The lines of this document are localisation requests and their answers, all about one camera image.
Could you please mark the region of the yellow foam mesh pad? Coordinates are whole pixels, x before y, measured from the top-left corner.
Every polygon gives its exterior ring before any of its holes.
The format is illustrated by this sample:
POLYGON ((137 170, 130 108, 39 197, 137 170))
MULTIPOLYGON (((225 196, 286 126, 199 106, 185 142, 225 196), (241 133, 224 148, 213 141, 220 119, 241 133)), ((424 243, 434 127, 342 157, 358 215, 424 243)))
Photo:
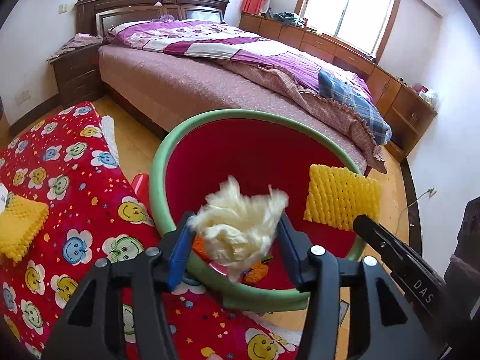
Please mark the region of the yellow foam mesh pad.
POLYGON ((344 231, 353 229, 359 215, 379 221, 382 186, 346 167, 315 165, 309 168, 304 219, 344 231))

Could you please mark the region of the white tissue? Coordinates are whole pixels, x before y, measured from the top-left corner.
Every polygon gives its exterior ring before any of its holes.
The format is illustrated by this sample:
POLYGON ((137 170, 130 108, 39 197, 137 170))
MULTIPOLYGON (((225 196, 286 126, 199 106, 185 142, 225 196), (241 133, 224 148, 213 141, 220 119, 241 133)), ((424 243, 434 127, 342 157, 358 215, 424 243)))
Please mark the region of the white tissue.
POLYGON ((208 194, 188 225, 202 238, 210 260, 225 267, 228 279, 236 282, 268 254, 288 204, 287 193, 279 189, 270 188, 266 195, 243 195, 230 176, 217 192, 208 194))

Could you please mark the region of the yellow foam mesh sleeve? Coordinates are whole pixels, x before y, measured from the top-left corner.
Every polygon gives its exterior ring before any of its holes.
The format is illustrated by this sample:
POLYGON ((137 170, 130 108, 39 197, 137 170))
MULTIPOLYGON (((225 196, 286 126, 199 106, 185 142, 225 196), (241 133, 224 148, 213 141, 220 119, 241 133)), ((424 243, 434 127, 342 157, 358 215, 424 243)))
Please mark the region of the yellow foam mesh sleeve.
POLYGON ((13 194, 1 213, 1 254, 19 263, 49 215, 46 203, 13 194))

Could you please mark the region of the red smiley flower tablecloth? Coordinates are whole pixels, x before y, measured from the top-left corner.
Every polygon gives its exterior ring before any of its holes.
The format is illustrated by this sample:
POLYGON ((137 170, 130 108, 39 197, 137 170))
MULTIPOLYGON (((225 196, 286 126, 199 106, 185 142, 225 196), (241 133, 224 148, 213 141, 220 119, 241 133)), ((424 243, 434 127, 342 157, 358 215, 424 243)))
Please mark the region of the red smiley flower tablecloth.
MULTIPOLYGON (((3 204, 47 212, 16 262, 1 258, 1 357, 40 359, 80 281, 100 258, 136 258, 159 243, 147 205, 107 144, 101 116, 83 102, 33 125, 1 151, 3 204)), ((180 359, 293 359, 296 340, 226 310, 185 277, 161 297, 180 359)))

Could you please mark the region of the long wooden window cabinet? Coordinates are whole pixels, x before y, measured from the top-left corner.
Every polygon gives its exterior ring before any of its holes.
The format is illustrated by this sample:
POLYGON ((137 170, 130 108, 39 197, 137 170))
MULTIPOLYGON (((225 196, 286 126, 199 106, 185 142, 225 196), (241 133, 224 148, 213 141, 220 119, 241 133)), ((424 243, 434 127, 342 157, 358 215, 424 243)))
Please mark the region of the long wooden window cabinet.
POLYGON ((356 73, 366 82, 381 116, 391 124, 393 136, 386 149, 398 162, 407 158, 437 116, 437 111, 413 88, 330 36, 251 14, 241 16, 239 28, 280 41, 356 73))

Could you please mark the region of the red bin with green rim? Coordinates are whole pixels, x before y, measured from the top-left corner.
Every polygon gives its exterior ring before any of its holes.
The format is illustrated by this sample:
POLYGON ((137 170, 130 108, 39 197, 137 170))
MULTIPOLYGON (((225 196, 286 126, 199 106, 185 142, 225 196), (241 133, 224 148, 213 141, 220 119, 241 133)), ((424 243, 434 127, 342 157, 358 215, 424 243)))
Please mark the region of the red bin with green rim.
POLYGON ((339 145, 292 119, 236 109, 191 117, 168 133, 154 155, 149 193, 156 228, 160 234, 174 230, 186 211, 198 211, 233 176, 247 196, 285 192, 295 230, 340 258, 357 260, 365 242, 353 231, 304 220, 312 164, 362 172, 339 145))

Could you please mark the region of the blue plaid pillow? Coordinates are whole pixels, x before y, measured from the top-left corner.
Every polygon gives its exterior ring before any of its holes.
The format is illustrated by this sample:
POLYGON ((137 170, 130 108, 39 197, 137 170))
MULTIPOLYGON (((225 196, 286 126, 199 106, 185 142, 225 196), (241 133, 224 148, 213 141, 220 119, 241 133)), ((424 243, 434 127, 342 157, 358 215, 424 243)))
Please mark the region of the blue plaid pillow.
POLYGON ((359 94, 349 84, 333 73, 321 69, 318 73, 319 94, 331 98, 356 111, 380 146, 385 146, 391 139, 391 126, 383 119, 377 108, 367 98, 359 94))

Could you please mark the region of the purple white quilt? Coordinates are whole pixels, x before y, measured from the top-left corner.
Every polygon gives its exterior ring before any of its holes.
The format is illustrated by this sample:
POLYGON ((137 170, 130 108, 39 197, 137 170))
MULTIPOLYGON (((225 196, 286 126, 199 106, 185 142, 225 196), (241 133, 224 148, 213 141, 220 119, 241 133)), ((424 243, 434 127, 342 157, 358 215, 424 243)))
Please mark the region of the purple white quilt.
POLYGON ((312 90, 318 90, 318 73, 324 70, 363 98, 373 100, 368 86, 357 74, 280 41, 223 22, 203 19, 133 21, 109 28, 106 35, 110 41, 137 50, 277 66, 292 73, 301 86, 312 90))

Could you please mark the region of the dark wooden nightstand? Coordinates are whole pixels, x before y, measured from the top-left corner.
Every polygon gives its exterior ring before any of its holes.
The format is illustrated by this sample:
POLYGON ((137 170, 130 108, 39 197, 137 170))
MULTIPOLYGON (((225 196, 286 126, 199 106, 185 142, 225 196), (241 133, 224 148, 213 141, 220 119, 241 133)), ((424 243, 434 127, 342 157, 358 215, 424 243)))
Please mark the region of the dark wooden nightstand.
POLYGON ((92 102, 103 96, 99 47, 100 44, 81 47, 49 62, 54 70, 62 108, 92 102))

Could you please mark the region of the bed with pink sheet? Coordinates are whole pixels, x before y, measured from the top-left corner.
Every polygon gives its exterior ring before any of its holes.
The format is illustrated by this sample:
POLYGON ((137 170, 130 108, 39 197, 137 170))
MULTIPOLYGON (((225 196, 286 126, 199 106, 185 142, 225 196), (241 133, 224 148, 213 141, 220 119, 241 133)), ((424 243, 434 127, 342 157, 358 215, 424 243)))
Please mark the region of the bed with pink sheet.
POLYGON ((277 66, 192 58, 110 41, 99 52, 102 81, 165 130, 200 113, 246 109, 307 125, 339 145, 361 171, 386 171, 382 148, 359 114, 304 88, 277 66))

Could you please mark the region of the window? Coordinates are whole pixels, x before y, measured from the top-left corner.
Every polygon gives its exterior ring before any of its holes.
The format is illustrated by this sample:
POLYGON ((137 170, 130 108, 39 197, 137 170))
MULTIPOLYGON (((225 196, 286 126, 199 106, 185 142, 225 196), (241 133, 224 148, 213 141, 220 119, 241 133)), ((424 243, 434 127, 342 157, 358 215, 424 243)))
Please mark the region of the window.
POLYGON ((379 61, 401 0, 297 0, 307 26, 379 61))

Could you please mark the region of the clothes on nightstand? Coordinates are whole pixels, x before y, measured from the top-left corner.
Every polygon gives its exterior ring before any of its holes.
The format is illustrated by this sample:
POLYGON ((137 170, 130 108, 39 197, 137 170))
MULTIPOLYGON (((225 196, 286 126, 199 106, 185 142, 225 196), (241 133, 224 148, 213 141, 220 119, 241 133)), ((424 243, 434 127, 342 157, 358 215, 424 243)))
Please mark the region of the clothes on nightstand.
POLYGON ((59 58, 61 55, 66 55, 80 48, 101 44, 102 42, 103 37, 101 36, 77 33, 73 38, 63 44, 53 55, 51 55, 47 59, 47 62, 53 61, 59 58))

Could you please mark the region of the green clothes on cabinet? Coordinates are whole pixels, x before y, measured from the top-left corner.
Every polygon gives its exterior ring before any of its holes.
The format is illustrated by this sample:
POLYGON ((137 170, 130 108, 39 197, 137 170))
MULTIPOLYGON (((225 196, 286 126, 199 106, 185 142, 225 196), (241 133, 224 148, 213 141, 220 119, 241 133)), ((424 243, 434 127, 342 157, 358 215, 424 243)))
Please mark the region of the green clothes on cabinet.
POLYGON ((304 27, 304 19, 294 12, 276 12, 272 15, 272 18, 281 22, 284 26, 304 27))

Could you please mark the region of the dark wooden headboard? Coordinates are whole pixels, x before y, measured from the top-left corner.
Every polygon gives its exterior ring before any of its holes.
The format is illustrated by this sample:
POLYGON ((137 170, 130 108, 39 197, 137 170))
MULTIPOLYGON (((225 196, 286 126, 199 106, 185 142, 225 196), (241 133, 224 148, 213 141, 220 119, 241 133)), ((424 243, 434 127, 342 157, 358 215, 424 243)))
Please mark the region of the dark wooden headboard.
POLYGON ((104 12, 117 13, 125 8, 134 11, 148 11, 160 13, 164 8, 178 7, 178 15, 182 16, 183 6, 196 6, 218 9, 224 17, 229 0, 78 0, 75 4, 76 31, 99 35, 103 33, 100 16, 104 12))

